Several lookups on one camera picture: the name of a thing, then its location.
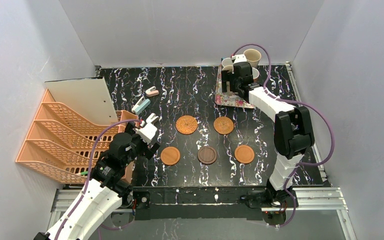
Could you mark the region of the dark walnut wooden coaster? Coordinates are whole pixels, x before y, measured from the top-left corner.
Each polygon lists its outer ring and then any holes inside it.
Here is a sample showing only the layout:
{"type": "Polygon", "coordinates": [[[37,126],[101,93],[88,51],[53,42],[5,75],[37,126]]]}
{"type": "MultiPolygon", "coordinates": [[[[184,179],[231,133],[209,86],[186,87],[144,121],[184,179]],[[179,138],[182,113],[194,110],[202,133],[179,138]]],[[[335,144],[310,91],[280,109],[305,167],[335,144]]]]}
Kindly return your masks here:
{"type": "Polygon", "coordinates": [[[198,150],[197,158],[202,164],[210,165],[217,160],[217,152],[211,146],[203,146],[198,150]]]}

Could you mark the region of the woven rattan coaster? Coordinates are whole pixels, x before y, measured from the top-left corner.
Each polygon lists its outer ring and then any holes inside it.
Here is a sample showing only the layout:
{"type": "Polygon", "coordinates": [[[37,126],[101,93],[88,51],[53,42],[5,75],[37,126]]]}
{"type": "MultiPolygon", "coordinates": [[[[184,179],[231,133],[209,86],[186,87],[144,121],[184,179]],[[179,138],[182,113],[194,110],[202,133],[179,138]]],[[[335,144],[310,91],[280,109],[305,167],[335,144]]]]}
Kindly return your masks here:
{"type": "Polygon", "coordinates": [[[176,130],[183,135],[190,135],[198,128],[198,122],[191,115],[183,115],[175,123],[176,130]]]}
{"type": "Polygon", "coordinates": [[[220,116],[214,120],[213,127],[219,134],[228,135],[234,130],[235,124],[230,118],[220,116]]]}

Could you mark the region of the light wooden coaster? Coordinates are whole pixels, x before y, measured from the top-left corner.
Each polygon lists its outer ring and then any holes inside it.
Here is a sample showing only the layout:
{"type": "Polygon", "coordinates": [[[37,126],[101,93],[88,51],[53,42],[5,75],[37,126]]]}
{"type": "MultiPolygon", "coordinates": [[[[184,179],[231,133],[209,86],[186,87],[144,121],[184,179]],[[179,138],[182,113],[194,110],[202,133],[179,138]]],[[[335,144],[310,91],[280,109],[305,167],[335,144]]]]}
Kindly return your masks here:
{"type": "Polygon", "coordinates": [[[250,164],[254,158],[254,150],[248,145],[239,145],[234,151],[235,159],[241,164],[250,164]]]}
{"type": "Polygon", "coordinates": [[[180,160],[181,154],[176,147],[169,146],[162,150],[160,154],[161,161],[167,166],[173,166],[180,160]]]}

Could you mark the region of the floral tray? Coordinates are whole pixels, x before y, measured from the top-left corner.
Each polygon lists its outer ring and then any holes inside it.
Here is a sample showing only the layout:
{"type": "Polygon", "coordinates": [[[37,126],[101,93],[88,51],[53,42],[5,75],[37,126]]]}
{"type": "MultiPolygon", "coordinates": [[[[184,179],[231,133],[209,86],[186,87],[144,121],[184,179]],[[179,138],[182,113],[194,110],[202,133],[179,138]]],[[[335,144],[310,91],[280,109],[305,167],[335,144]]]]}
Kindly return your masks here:
{"type": "Polygon", "coordinates": [[[215,103],[225,107],[236,107],[245,109],[254,109],[255,106],[246,102],[243,98],[240,98],[231,92],[222,92],[222,65],[220,64],[217,69],[217,78],[215,85],[215,103]]]}

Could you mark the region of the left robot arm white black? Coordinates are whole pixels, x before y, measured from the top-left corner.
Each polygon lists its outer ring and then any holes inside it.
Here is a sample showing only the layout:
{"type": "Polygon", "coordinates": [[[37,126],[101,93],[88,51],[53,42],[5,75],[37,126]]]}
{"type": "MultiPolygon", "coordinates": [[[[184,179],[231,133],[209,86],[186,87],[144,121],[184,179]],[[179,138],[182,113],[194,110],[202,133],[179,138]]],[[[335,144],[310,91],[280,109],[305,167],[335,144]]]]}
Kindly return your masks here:
{"type": "Polygon", "coordinates": [[[87,240],[131,192],[132,186],[122,177],[127,166],[139,157],[151,159],[159,142],[153,142],[158,131],[152,123],[127,119],[124,132],[117,133],[108,150],[101,153],[88,170],[84,187],[62,217],[36,240],[87,240]]]}

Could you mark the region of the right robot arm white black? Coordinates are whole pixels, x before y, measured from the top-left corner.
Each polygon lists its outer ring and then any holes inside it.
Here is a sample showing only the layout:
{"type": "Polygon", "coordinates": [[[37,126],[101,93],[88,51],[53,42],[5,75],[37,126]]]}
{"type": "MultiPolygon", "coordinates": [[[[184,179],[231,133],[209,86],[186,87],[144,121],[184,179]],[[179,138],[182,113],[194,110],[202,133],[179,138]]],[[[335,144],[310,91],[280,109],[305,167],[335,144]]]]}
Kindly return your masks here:
{"type": "Polygon", "coordinates": [[[247,62],[221,70],[221,90],[232,92],[266,114],[274,123],[273,142],[277,154],[273,173],[263,193],[253,193],[246,200],[265,204],[281,203],[292,195],[292,177],[305,153],[314,145],[310,111],[293,106],[254,82],[252,67],[247,62]]]}

